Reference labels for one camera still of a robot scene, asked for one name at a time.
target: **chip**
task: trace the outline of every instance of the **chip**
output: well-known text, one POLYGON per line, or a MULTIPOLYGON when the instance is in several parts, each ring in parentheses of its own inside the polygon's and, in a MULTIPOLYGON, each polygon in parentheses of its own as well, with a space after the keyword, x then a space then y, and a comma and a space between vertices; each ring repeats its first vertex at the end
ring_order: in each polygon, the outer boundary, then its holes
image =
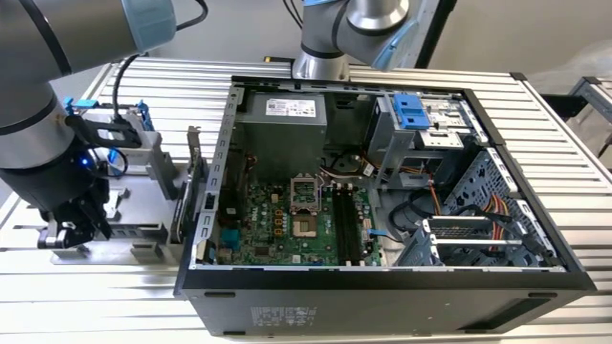
POLYGON ((254 247, 254 255, 256 256, 269 256, 269 247, 261 247, 256 246, 254 247))

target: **gray wall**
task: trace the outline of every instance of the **gray wall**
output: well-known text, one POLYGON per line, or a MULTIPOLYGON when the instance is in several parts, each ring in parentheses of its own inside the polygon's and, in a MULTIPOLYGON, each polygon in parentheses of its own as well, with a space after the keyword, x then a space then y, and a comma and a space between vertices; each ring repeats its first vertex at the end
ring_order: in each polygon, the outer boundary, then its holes
POLYGON ((430 68, 549 70, 612 37, 609 0, 458 0, 430 68))
MULTIPOLYGON (((200 9, 193 0, 173 3, 180 22, 197 15, 200 9)), ((261 62, 264 56, 297 55, 301 32, 281 0, 206 0, 206 4, 206 20, 180 32, 153 56, 261 62)))

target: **motherboard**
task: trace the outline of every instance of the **motherboard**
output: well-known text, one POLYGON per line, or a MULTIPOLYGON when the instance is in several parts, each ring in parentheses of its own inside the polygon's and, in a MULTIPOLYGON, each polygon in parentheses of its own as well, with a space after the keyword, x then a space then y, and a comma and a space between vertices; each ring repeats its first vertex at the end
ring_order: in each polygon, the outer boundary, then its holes
POLYGON ((240 228, 221 232, 218 264, 380 266, 370 212, 357 187, 318 187, 300 177, 292 184, 253 183, 240 228))

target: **power supply label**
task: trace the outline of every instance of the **power supply label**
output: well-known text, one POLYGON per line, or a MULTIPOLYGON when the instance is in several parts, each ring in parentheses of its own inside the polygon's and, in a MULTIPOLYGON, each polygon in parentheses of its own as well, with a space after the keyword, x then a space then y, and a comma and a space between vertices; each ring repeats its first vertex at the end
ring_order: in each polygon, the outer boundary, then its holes
POLYGON ((268 99, 265 102, 268 116, 316 117, 314 100, 268 99))
POLYGON ((316 307, 250 307, 250 315, 254 326, 312 326, 316 307))

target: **ram slot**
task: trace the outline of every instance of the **ram slot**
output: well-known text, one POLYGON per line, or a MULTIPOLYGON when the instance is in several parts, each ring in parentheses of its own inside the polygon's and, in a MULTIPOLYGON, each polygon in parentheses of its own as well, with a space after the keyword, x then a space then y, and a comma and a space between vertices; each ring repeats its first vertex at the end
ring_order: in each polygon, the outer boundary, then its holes
POLYGON ((360 233, 357 227, 357 210, 349 190, 333 191, 333 223, 336 227, 336 246, 338 264, 358 265, 360 233))

